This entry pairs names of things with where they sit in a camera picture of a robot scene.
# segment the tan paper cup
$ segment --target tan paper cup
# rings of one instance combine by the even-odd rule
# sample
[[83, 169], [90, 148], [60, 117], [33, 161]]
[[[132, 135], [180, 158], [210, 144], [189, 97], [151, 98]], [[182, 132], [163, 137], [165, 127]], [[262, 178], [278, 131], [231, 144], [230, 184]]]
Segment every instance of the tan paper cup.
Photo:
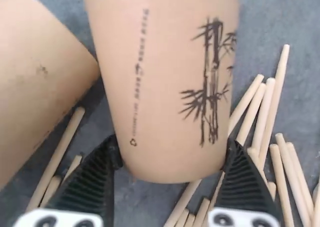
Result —
[[0, 0], [0, 189], [99, 76], [38, 0]]
[[122, 157], [138, 178], [225, 160], [238, 0], [84, 0]]

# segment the bamboo illustration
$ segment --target bamboo illustration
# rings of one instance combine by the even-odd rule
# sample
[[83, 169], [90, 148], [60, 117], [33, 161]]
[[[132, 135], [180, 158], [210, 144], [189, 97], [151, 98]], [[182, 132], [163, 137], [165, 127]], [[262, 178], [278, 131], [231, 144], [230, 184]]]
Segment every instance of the bamboo illustration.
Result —
[[206, 24], [200, 26], [199, 29], [202, 32], [191, 40], [204, 39], [202, 89], [187, 89], [180, 92], [181, 99], [188, 102], [184, 104], [184, 109], [179, 113], [185, 115], [184, 119], [194, 113], [194, 121], [200, 117], [200, 145], [203, 147], [206, 140], [214, 144], [218, 139], [218, 101], [222, 98], [228, 101], [226, 93], [230, 91], [233, 70], [232, 66], [227, 68], [230, 72], [229, 80], [219, 91], [220, 64], [226, 55], [235, 52], [237, 40], [235, 32], [227, 33], [223, 40], [224, 23], [218, 18], [214, 18], [212, 21], [208, 18]]

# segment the gray floor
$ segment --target gray floor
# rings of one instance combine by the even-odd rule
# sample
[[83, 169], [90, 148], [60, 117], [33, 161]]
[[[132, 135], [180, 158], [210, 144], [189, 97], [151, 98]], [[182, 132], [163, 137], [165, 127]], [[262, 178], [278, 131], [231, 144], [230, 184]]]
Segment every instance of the gray floor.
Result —
[[[41, 0], [95, 54], [83, 0]], [[257, 73], [273, 76], [283, 44], [291, 51], [274, 127], [292, 141], [312, 190], [320, 164], [320, 4], [319, 0], [241, 0], [233, 103]], [[88, 153], [113, 132], [101, 80], [79, 103], [87, 112], [58, 173], [73, 156]], [[15, 178], [0, 192], [1, 226], [10, 227], [28, 204], [70, 116], [56, 128]], [[272, 170], [266, 168], [273, 180]], [[196, 212], [203, 196], [211, 197], [217, 175], [203, 181], [188, 207]], [[160, 227], [184, 188], [183, 184], [135, 181], [122, 169], [115, 176], [115, 227]], [[292, 202], [295, 226], [302, 226]]]

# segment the ridged rubber pad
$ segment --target ridged rubber pad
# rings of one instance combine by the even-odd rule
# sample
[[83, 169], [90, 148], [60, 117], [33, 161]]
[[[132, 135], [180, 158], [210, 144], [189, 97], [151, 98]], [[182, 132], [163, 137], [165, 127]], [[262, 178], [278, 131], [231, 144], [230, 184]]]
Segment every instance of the ridged rubber pad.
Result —
[[100, 215], [105, 227], [114, 222], [114, 163], [111, 138], [91, 152], [65, 180], [46, 208]]
[[247, 152], [234, 140], [228, 145], [225, 176], [214, 206], [264, 212], [280, 221], [268, 187]]

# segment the wooden dowel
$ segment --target wooden dowel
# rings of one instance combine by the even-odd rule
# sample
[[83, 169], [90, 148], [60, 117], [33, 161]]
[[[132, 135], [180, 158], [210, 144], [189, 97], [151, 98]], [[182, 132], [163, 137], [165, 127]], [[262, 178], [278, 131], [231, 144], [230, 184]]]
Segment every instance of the wooden dowel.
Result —
[[40, 207], [44, 207], [48, 201], [51, 199], [51, 197], [55, 194], [57, 191], [59, 185], [61, 183], [61, 178], [59, 176], [53, 176], [50, 180], [50, 183], [48, 185], [48, 188], [46, 188], [45, 194], [43, 196], [42, 202], [40, 204]]
[[189, 203], [192, 195], [198, 188], [199, 184], [201, 182], [201, 179], [190, 182], [188, 186], [186, 187], [185, 191], [183, 192], [181, 198], [176, 203], [173, 211], [171, 212], [169, 218], [164, 224], [164, 227], [174, 227], [177, 223], [180, 216], [184, 213], [185, 208], [187, 207], [187, 204]]
[[320, 226], [320, 191], [317, 192], [314, 202], [314, 212], [312, 217], [312, 227]]
[[286, 184], [285, 171], [282, 164], [279, 147], [276, 144], [270, 145], [271, 160], [276, 180], [276, 186], [279, 193], [284, 225], [286, 227], [295, 227], [294, 217], [290, 206], [290, 199]]
[[315, 186], [315, 188], [313, 189], [313, 191], [312, 191], [312, 201], [313, 201], [314, 204], [316, 204], [318, 190], [319, 190], [319, 184], [317, 184]]
[[270, 109], [272, 95], [274, 93], [276, 80], [275, 78], [268, 78], [265, 84], [265, 92], [261, 102], [258, 118], [255, 125], [255, 130], [252, 139], [252, 148], [257, 150], [259, 155], [262, 137], [266, 128], [267, 117]]
[[[245, 92], [245, 94], [241, 98], [240, 102], [238, 103], [238, 105], [234, 109], [234, 111], [233, 111], [233, 113], [232, 113], [232, 115], [230, 116], [230, 119], [229, 119], [228, 137], [231, 134], [231, 132], [233, 131], [233, 129], [236, 126], [236, 124], [238, 123], [240, 117], [242, 116], [242, 114], [245, 112], [246, 108], [250, 104], [251, 100], [253, 99], [253, 97], [254, 97], [255, 93], [257, 92], [257, 90], [258, 90], [258, 88], [259, 88], [259, 86], [260, 86], [260, 84], [261, 84], [263, 79], [264, 79], [264, 76], [262, 74], [258, 74], [255, 77], [255, 79], [252, 82], [252, 84], [250, 85], [249, 89]], [[241, 137], [244, 138], [244, 139], [247, 138], [244, 134], [242, 134]], [[218, 185], [217, 185], [217, 187], [215, 189], [215, 192], [214, 192], [214, 195], [212, 197], [212, 200], [210, 202], [210, 203], [212, 203], [211, 208], [214, 206], [214, 204], [216, 202], [216, 200], [214, 200], [214, 198], [215, 199], [217, 198], [217, 195], [218, 195], [222, 180], [224, 179], [224, 176], [225, 176], [225, 173], [223, 172], [221, 177], [220, 177], [220, 180], [218, 182]], [[188, 195], [186, 195], [189, 199], [188, 198], [185, 199], [184, 193], [183, 193], [183, 195], [181, 196], [180, 200], [178, 201], [178, 203], [174, 207], [171, 215], [169, 216], [169, 218], [167, 219], [166, 223], [164, 224], [164, 227], [174, 227], [175, 226], [176, 222], [178, 221], [179, 215], [181, 215], [182, 212], [184, 211], [184, 209], [186, 208], [189, 200], [191, 199], [192, 195], [196, 191], [196, 189], [197, 189], [198, 185], [200, 184], [200, 182], [201, 182], [201, 179], [189, 183], [189, 185], [196, 186], [196, 188], [191, 187], [193, 192], [192, 193], [189, 192]]]
[[259, 171], [264, 183], [267, 185], [268, 184], [267, 178], [266, 178], [265, 172], [260, 167], [261, 165], [259, 163], [259, 155], [258, 155], [257, 150], [255, 148], [250, 147], [246, 150], [246, 152], [250, 156], [250, 158], [252, 159], [252, 162], [254, 163], [257, 170]]
[[49, 164], [47, 165], [32, 197], [30, 199], [30, 202], [26, 208], [26, 212], [32, 211], [33, 209], [35, 209], [39, 206], [39, 203], [40, 203], [42, 197], [44, 196], [44, 193], [48, 187], [48, 184], [50, 183], [51, 178], [54, 176], [54, 174], [57, 170], [57, 167], [58, 167], [62, 157], [64, 156], [64, 154], [67, 150], [67, 147], [70, 144], [84, 114], [85, 114], [85, 109], [82, 107], [78, 107], [75, 110], [69, 124], [67, 125], [67, 127], [61, 137], [59, 144], [57, 145], [57, 147], [51, 157]]
[[189, 214], [189, 210], [184, 209], [181, 216], [179, 217], [175, 227], [184, 227], [185, 223], [187, 221], [187, 218], [188, 218], [188, 214]]
[[70, 164], [70, 167], [69, 167], [68, 171], [66, 172], [62, 182], [64, 182], [69, 177], [69, 175], [71, 175], [71, 173], [78, 167], [78, 165], [80, 165], [81, 160], [82, 160], [82, 155], [80, 155], [80, 154], [77, 154], [74, 157], [74, 159], [73, 159], [72, 163]]
[[208, 212], [212, 210], [212, 208], [215, 206], [216, 204], [216, 201], [217, 201], [217, 197], [218, 197], [218, 194], [219, 194], [219, 190], [220, 190], [220, 187], [222, 185], [222, 182], [225, 178], [225, 172], [222, 172], [221, 173], [221, 176], [220, 176], [220, 179], [218, 181], [218, 184], [216, 185], [216, 188], [215, 188], [215, 191], [213, 193], [213, 196], [212, 196], [212, 199], [210, 201], [210, 204], [209, 204], [209, 207], [208, 207], [208, 210], [206, 211], [205, 213], [205, 217], [204, 217], [204, 221], [202, 223], [202, 226], [201, 227], [208, 227], [208, 221], [205, 221], [208, 219]]
[[285, 82], [289, 51], [290, 51], [290, 46], [288, 44], [285, 44], [283, 46], [279, 64], [275, 74], [274, 90], [272, 94], [271, 104], [270, 104], [269, 113], [268, 113], [268, 117], [265, 124], [265, 129], [262, 136], [261, 148], [259, 153], [259, 159], [260, 159], [260, 164], [262, 169], [264, 168], [266, 163], [266, 157], [268, 153], [271, 134], [275, 125], [281, 92]]
[[245, 114], [239, 133], [236, 136], [236, 141], [238, 141], [242, 146], [245, 144], [249, 131], [252, 127], [252, 124], [255, 121], [262, 98], [264, 97], [264, 94], [265, 94], [265, 90], [266, 90], [266, 84], [261, 83], [258, 90], [253, 96], [253, 99], [249, 105], [248, 111]]
[[293, 166], [294, 166], [294, 170], [295, 170], [296, 176], [297, 176], [299, 184], [300, 184], [300, 189], [302, 191], [302, 195], [304, 198], [304, 202], [306, 204], [306, 208], [308, 210], [310, 218], [312, 219], [314, 216], [314, 202], [312, 200], [312, 197], [311, 197], [308, 185], [307, 185], [304, 171], [302, 170], [302, 167], [301, 167], [297, 152], [295, 150], [294, 144], [291, 142], [287, 142], [286, 146], [287, 146], [287, 150], [289, 151], [289, 154], [290, 154]]
[[258, 74], [247, 91], [244, 93], [243, 97], [235, 107], [234, 111], [232, 112], [229, 125], [228, 125], [228, 135], [234, 130], [235, 126], [237, 125], [238, 121], [240, 120], [241, 116], [246, 111], [247, 107], [249, 106], [252, 98], [254, 97], [255, 93], [257, 92], [259, 85], [264, 80], [264, 76], [262, 74]]
[[189, 216], [186, 219], [184, 227], [193, 227], [195, 219], [196, 219], [196, 217], [192, 213], [189, 213]]
[[268, 189], [271, 194], [273, 201], [275, 201], [276, 193], [277, 193], [277, 186], [274, 182], [268, 182]]
[[286, 141], [282, 133], [277, 133], [275, 135], [276, 142], [279, 146], [280, 155], [292, 194], [295, 200], [296, 207], [298, 209], [302, 224], [304, 227], [311, 226], [311, 218], [309, 216], [307, 205], [304, 201], [304, 196], [300, 188], [299, 180], [295, 173], [295, 167], [291, 160], [289, 151], [287, 149]]
[[205, 221], [206, 213], [208, 211], [210, 205], [210, 201], [207, 198], [204, 198], [198, 213], [195, 216], [195, 220], [192, 227], [201, 227], [203, 222]]

